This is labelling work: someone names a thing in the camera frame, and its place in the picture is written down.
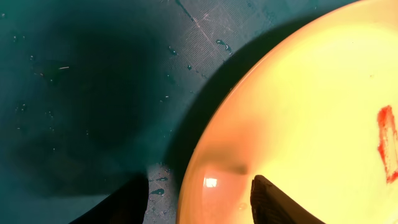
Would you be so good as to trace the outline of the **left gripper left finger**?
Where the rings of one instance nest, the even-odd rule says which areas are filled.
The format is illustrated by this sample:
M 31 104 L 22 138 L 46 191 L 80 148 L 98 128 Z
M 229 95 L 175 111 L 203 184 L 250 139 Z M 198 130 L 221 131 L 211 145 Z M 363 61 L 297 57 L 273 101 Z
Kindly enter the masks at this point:
M 143 224 L 148 198 L 148 178 L 138 173 L 70 224 Z

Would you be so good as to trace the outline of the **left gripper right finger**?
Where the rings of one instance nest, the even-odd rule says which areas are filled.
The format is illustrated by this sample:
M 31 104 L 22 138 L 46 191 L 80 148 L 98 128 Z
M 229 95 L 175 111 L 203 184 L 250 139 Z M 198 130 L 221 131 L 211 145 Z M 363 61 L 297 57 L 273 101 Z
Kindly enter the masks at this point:
M 254 224 L 324 224 L 263 175 L 252 180 L 250 204 Z

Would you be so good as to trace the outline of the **yellow plate with smear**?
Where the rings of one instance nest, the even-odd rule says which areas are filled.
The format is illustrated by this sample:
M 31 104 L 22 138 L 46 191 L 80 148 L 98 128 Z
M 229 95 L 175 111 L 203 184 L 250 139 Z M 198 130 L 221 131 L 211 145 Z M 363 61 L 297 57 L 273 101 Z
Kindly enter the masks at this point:
M 397 1 L 358 1 L 288 36 L 195 147 L 178 223 L 252 223 L 267 179 L 295 223 L 397 222 Z

